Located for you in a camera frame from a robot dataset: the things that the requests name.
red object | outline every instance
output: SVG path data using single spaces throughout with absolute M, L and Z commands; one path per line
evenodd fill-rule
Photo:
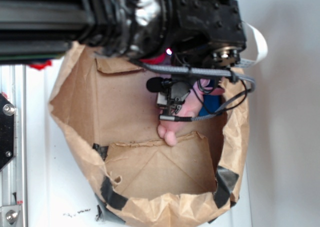
M 156 65 L 156 64 L 163 62 L 165 60 L 165 58 L 166 58 L 166 53 L 163 53 L 163 54 L 159 55 L 158 57 L 148 58 L 148 59 L 140 59 L 140 61 L 143 63 L 150 64 L 150 65 Z
M 43 70 L 47 66 L 52 66 L 52 61 L 47 60 L 45 63 L 37 63 L 37 64 L 29 64 L 31 68 L 35 68 L 37 70 Z
M 5 92 L 1 92 L 1 94 L 3 95 L 3 97 L 5 97 L 6 99 L 8 99 L 8 95 Z

wire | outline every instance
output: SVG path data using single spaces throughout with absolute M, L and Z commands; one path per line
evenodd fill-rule
M 234 97 L 232 97 L 231 99 L 229 99 L 228 101 L 226 101 L 224 104 L 222 104 L 215 112 L 211 112 L 208 107 L 206 106 L 206 104 L 201 100 L 201 98 L 199 97 L 198 93 L 196 92 L 195 88 L 193 87 L 192 84 L 190 84 L 187 81 L 180 81 L 183 82 L 187 85 L 190 86 L 190 88 L 192 89 L 192 91 L 194 92 L 196 98 L 198 99 L 198 101 L 202 104 L 203 108 L 209 113 L 209 115 L 206 116 L 200 116 L 200 117 L 180 117 L 180 116 L 175 116 L 174 117 L 174 121 L 175 122 L 192 122 L 192 121 L 198 121 L 198 120 L 206 120 L 206 119 L 210 119 L 212 117 L 215 117 L 217 115 L 222 114 L 223 112 L 227 112 L 230 111 L 238 106 L 240 106 L 248 97 L 248 92 L 250 91 L 250 89 L 247 88 L 246 83 L 243 80 L 240 80 L 243 87 L 244 87 L 244 91 L 238 93 L 237 95 L 235 95 Z M 243 96 L 243 99 L 237 103 L 236 105 L 226 108 L 229 104 L 231 104 L 232 102 L 234 102 L 235 100 L 237 100 L 238 98 L 240 98 L 241 96 Z
M 178 80 L 181 82 L 186 83 L 190 86 L 190 88 L 194 91 L 196 98 L 200 101 L 204 109 L 209 113 L 206 116 L 197 116 L 197 117 L 180 117 L 180 116 L 161 116 L 161 120 L 169 120 L 169 121 L 175 121 L 175 122 L 192 122 L 192 121 L 201 121 L 201 120 L 207 120 L 212 117 L 215 117 L 217 115 L 222 114 L 223 112 L 230 111 L 238 106 L 240 106 L 248 97 L 248 93 L 252 93 L 255 90 L 256 87 L 256 81 L 247 75 L 235 73 L 229 70 L 224 69 L 204 69 L 204 68 L 190 68 L 186 66 L 168 66 L 168 65 L 152 65 L 152 64 L 145 64 L 140 61 L 132 61 L 133 64 L 139 65 L 147 70 L 160 73 L 160 74 L 171 74 L 171 75 L 189 75 L 194 76 L 197 78 L 204 78 L 204 79 L 211 79 L 211 78 L 220 78 L 220 77 L 226 77 L 226 78 L 236 78 L 237 80 L 240 80 L 243 84 L 244 91 L 236 94 L 232 98 L 228 99 L 225 103 L 223 103 L 215 112 L 211 112 L 208 110 L 205 103 L 200 99 L 197 92 L 195 91 L 193 85 L 186 81 Z M 250 83 L 250 88 L 247 87 L 246 82 Z M 228 105 L 230 105 L 232 102 L 237 100 L 238 98 L 244 96 L 244 98 L 236 105 L 227 108 Z

pink skin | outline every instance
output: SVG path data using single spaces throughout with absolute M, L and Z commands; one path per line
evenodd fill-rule
M 201 85 L 207 86 L 209 84 L 208 79 L 201 79 Z M 197 95 L 201 99 L 201 101 L 204 101 L 204 94 L 202 91 L 199 90 L 197 83 L 193 86 L 194 90 L 196 91 Z M 222 95 L 225 92 L 222 88 L 216 88 L 210 95 L 218 96 Z M 198 116 L 200 110 L 202 108 L 202 104 L 199 102 L 199 100 L 196 97 L 196 94 L 193 90 L 191 90 L 188 97 L 185 99 L 185 103 L 182 105 L 181 110 L 178 113 L 178 116 L 180 117 L 196 117 Z M 175 146 L 177 144 L 177 137 L 176 133 L 179 132 L 184 128 L 184 126 L 187 124 L 187 122 L 173 122 L 173 121 L 166 121 L 166 120 L 160 120 L 160 124 L 157 128 L 158 134 L 161 139 L 164 139 L 167 145 L 169 146 Z

metal frame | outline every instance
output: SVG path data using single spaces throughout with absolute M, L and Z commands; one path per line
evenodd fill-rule
M 4 219 L 4 216 L 10 210 L 18 211 L 16 221 L 10 226 L 28 226 L 25 79 L 24 65 L 0 67 L 0 92 L 5 93 L 15 107 L 14 158 L 0 172 L 1 226 L 9 223 L 8 218 Z

black metal bracket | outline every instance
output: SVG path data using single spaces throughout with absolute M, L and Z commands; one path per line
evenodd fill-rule
M 0 94 L 0 170 L 15 155 L 15 107 Z

